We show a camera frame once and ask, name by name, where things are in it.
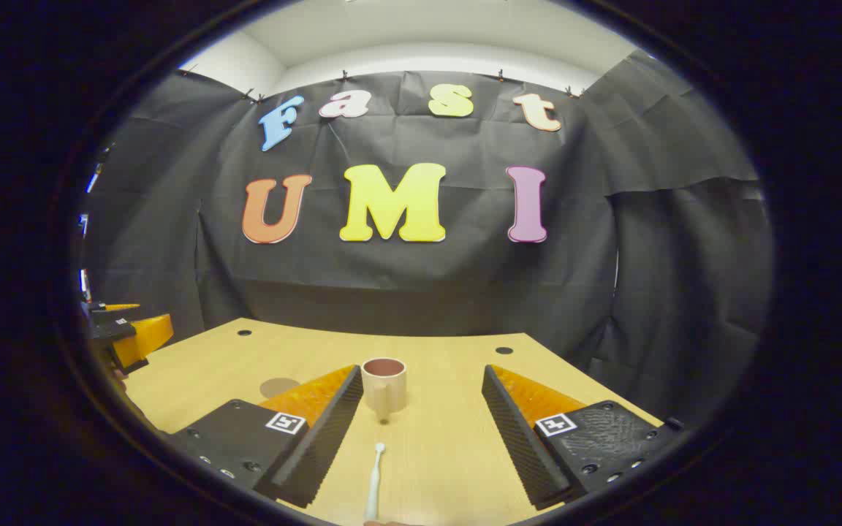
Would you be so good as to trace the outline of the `wooden desktop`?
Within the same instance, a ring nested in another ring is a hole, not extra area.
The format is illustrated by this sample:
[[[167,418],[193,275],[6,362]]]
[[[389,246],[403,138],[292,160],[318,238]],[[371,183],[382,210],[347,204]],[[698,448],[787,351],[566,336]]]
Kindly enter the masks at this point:
[[[381,457],[379,517],[417,526],[511,526],[550,517],[529,503],[482,397],[497,364],[582,403],[614,400],[646,413],[527,334],[400,337],[236,319],[150,355],[127,395],[163,432],[177,432],[231,399],[260,403],[274,378],[304,383],[375,357],[406,366],[407,406],[388,423],[361,402],[311,505],[277,500],[270,526],[362,526],[375,446]]]

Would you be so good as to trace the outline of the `black backdrop cloth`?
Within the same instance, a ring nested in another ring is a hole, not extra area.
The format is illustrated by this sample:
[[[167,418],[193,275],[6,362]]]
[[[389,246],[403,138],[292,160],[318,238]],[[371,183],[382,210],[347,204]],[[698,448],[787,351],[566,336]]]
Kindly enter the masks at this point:
[[[762,332],[774,237],[746,152],[640,51],[573,99],[441,71],[261,104],[173,75],[87,194],[97,299],[334,332],[524,332],[657,417],[698,422]]]

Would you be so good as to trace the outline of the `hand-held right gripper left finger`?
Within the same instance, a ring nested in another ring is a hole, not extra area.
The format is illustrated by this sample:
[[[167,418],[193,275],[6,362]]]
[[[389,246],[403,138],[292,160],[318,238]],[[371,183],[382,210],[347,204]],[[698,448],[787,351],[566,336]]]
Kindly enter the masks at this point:
[[[341,447],[363,396],[351,364],[253,404],[233,399],[168,438],[227,482],[306,507]]]

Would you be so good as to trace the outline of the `beige cup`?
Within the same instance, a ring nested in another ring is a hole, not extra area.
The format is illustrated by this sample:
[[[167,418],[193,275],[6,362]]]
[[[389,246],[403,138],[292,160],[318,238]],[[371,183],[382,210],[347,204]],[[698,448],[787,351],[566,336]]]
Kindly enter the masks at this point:
[[[388,423],[409,401],[407,366],[394,357],[374,357],[360,366],[363,399],[378,423]]]

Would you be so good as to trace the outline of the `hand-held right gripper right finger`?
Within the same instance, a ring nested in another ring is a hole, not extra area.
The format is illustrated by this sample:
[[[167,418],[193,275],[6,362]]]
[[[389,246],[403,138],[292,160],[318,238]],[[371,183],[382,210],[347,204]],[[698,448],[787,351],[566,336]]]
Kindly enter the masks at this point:
[[[495,364],[482,396],[535,509],[570,503],[655,462],[685,429],[652,425],[615,400],[585,404]]]

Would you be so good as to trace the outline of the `pale green toothbrush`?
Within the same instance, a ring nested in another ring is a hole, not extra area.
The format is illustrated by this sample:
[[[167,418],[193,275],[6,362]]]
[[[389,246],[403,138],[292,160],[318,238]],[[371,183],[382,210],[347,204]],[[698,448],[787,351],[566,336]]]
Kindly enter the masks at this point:
[[[370,473],[370,486],[365,499],[364,522],[377,522],[379,516],[379,489],[381,485],[381,459],[387,447],[384,443],[375,445],[375,457]]]

